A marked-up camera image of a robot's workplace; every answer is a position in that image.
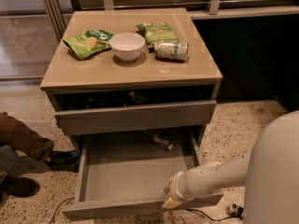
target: white bowl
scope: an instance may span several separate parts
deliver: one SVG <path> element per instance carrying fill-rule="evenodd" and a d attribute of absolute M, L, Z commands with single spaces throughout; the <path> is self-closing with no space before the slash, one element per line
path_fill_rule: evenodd
<path fill-rule="evenodd" d="M 141 54 L 145 39 L 139 34 L 123 33 L 114 35 L 109 43 L 118 58 L 125 62 L 132 62 Z"/>

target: green chip bag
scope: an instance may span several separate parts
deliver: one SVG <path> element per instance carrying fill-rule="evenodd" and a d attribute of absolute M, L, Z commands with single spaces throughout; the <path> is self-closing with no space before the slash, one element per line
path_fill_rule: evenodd
<path fill-rule="evenodd" d="M 156 41 L 178 42 L 178 39 L 166 22 L 147 22 L 136 26 L 145 37 L 149 49 Z"/>
<path fill-rule="evenodd" d="M 80 60 L 84 60 L 96 52 L 110 49 L 109 40 L 113 35 L 103 30 L 89 30 L 81 35 L 64 38 L 63 41 Z"/>

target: brown pants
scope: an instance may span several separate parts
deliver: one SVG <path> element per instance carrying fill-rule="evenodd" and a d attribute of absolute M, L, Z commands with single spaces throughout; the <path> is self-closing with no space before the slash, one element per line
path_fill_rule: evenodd
<path fill-rule="evenodd" d="M 54 148 L 54 142 L 41 137 L 21 121 L 0 113 L 0 143 L 11 146 L 15 150 L 26 153 L 37 160 L 45 160 Z M 0 183 L 7 175 L 0 171 Z"/>

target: soda can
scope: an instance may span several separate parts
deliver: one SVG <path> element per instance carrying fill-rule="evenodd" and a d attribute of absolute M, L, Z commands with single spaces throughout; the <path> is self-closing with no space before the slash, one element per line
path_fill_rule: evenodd
<path fill-rule="evenodd" d="M 154 53 L 158 58 L 186 61 L 188 46 L 188 43 L 157 41 L 154 44 Z"/>

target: person's foot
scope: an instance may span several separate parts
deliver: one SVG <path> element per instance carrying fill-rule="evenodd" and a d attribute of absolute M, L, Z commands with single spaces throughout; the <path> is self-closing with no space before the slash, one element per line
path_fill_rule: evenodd
<path fill-rule="evenodd" d="M 45 163 L 51 170 L 65 170 L 74 167 L 79 162 L 79 156 L 75 150 L 73 151 L 52 151 L 49 160 Z"/>
<path fill-rule="evenodd" d="M 39 184 L 28 177 L 8 175 L 2 181 L 0 189 L 11 196 L 26 198 L 34 196 L 39 191 Z"/>

